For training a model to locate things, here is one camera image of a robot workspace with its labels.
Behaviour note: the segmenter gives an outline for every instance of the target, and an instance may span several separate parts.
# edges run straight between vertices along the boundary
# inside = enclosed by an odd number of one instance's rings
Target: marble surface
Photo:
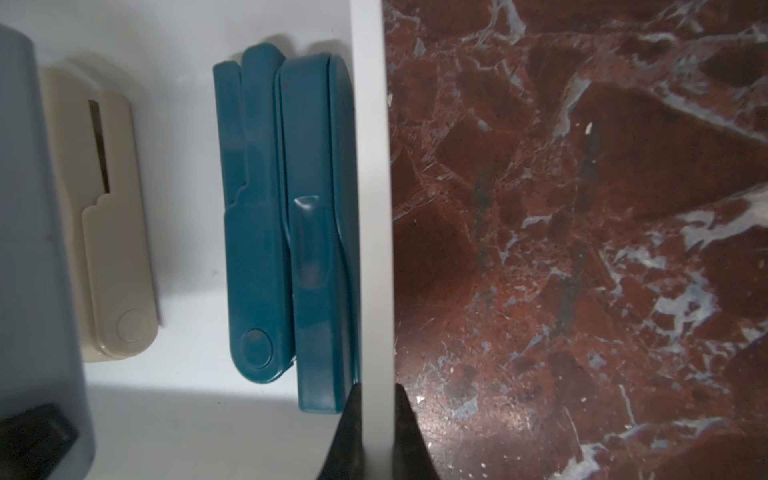
[[[768,475],[768,2],[387,0],[439,474]]]

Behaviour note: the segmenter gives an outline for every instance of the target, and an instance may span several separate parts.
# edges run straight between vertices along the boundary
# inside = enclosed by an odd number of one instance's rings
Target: white shelf
[[[378,0],[353,1],[363,23],[381,23]],[[257,385],[230,359],[211,68],[250,45],[271,41],[288,56],[342,55],[354,80],[360,73],[353,68],[348,0],[13,0],[0,3],[0,19],[35,42],[41,64],[64,65],[100,88],[118,90],[133,108],[161,330],[139,356],[85,367],[98,444],[92,477],[211,478],[205,472],[218,465],[217,471],[226,472],[220,478],[236,478],[238,472],[249,478],[260,473],[307,478],[306,472],[320,467],[336,417],[298,411],[295,369]],[[369,84],[356,85],[365,243],[381,234],[375,225],[390,228],[388,132],[386,107],[381,108],[386,79],[383,43],[376,35],[363,35],[356,47],[357,55],[370,51],[379,59],[365,62]],[[360,115],[371,114],[382,118],[361,123]],[[378,149],[373,155],[372,147]],[[392,391],[392,345],[386,345],[386,334],[377,335],[393,332],[391,240],[363,245],[362,251],[367,255],[362,258],[364,374],[366,364],[381,365],[369,384],[381,384],[378,392]],[[366,279],[372,278],[389,284],[366,293]],[[370,354],[366,336],[369,342],[380,338]],[[380,405],[392,403],[385,399]],[[392,422],[391,411],[380,417]],[[391,444],[389,433],[379,444]],[[231,453],[236,445],[252,449]],[[294,449],[308,460],[297,462]],[[131,455],[147,466],[132,467]],[[194,459],[199,468],[177,462],[177,470],[161,472],[169,456]],[[262,469],[253,472],[258,465]]]

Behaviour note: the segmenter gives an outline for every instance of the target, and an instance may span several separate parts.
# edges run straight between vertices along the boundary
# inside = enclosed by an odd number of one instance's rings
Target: teal plastic case
[[[230,352],[244,377],[268,383],[294,357],[290,256],[278,156],[277,48],[256,45],[214,66],[224,186]]]
[[[230,351],[266,383],[296,359],[299,406],[341,412],[359,381],[352,83],[329,54],[272,45],[214,67]]]
[[[341,412],[359,380],[359,228],[352,83],[341,57],[287,60],[282,113],[299,406]]]

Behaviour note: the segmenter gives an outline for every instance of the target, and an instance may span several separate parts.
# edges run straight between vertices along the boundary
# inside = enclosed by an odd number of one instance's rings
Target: cream plastic clip
[[[40,74],[83,360],[123,359],[157,336],[131,107],[61,69]]]

